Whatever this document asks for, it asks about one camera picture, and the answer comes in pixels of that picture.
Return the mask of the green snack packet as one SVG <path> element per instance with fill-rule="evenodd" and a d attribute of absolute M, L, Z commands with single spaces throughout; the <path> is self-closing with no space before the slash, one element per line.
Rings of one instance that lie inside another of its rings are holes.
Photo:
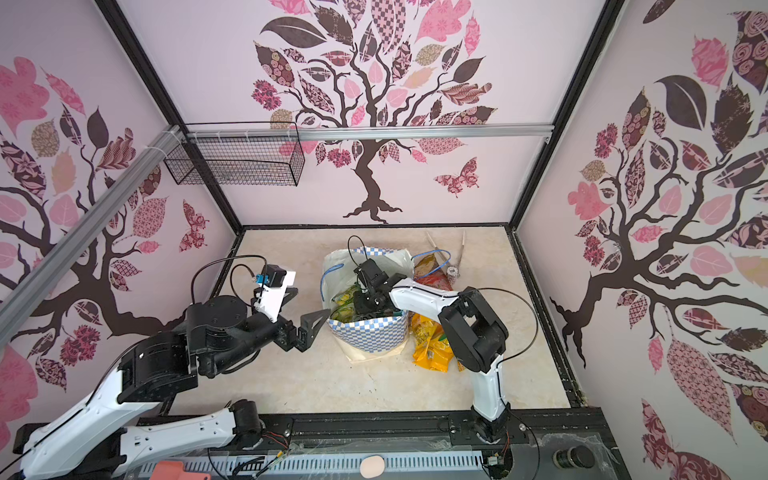
<path fill-rule="evenodd" d="M 357 318 L 355 295 L 360 292 L 360 287 L 357 284 L 353 284 L 343 292 L 335 295 L 332 298 L 330 319 L 341 323 L 355 322 Z"/>

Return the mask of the blue checkered paper bag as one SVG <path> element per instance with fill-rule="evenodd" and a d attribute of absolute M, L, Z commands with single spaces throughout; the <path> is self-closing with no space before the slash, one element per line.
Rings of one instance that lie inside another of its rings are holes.
<path fill-rule="evenodd" d="M 410 277 L 413 274 L 413 256 L 406 249 L 357 247 L 336 250 L 325 256 L 320 280 L 322 306 L 332 312 L 332 298 L 357 284 L 354 272 L 357 265 L 373 259 L 378 266 L 392 276 L 395 273 Z M 402 310 L 389 317 L 360 318 L 355 322 L 341 323 L 328 320 L 331 333 L 352 363 L 394 355 L 402 350 L 409 329 L 408 314 Z"/>

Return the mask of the red gold fruit snack bag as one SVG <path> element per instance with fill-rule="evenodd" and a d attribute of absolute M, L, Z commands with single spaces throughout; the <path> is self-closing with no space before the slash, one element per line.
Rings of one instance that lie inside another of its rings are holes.
<path fill-rule="evenodd" d="M 451 281 L 435 253 L 419 256 L 414 261 L 414 280 L 439 290 L 452 291 Z"/>

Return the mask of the yellow snack packet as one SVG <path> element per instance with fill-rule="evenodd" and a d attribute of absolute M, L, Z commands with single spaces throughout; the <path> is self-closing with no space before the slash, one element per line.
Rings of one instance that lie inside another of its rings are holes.
<path fill-rule="evenodd" d="M 413 363 L 423 369 L 447 372 L 454 359 L 442 326 L 425 316 L 411 316 L 411 333 L 415 342 Z"/>

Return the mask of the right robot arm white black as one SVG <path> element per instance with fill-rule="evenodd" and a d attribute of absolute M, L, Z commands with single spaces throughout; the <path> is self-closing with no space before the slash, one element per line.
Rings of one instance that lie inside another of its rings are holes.
<path fill-rule="evenodd" d="M 403 274 L 389 275 L 367 252 L 347 250 L 361 292 L 354 296 L 358 313 L 410 312 L 440 323 L 454 357 L 472 373 L 471 412 L 477 436 L 488 444 L 506 436 L 513 417 L 502 387 L 502 365 L 508 358 L 509 331 L 482 291 L 459 292 L 423 285 Z"/>

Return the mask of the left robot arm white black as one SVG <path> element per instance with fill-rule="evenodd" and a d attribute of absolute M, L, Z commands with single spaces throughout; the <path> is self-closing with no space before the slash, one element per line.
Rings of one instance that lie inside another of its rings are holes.
<path fill-rule="evenodd" d="M 281 314 L 295 298 L 295 274 L 273 264 L 253 273 L 250 301 L 220 295 L 192 301 L 170 331 L 129 347 L 96 388 L 48 424 L 19 429 L 16 479 L 110 479 L 140 462 L 198 449 L 252 449 L 266 430 L 257 406 L 238 400 L 213 413 L 170 423 L 135 426 L 133 420 L 169 408 L 201 378 L 233 374 L 275 344 L 304 352 L 329 319 L 328 309 L 294 324 Z"/>

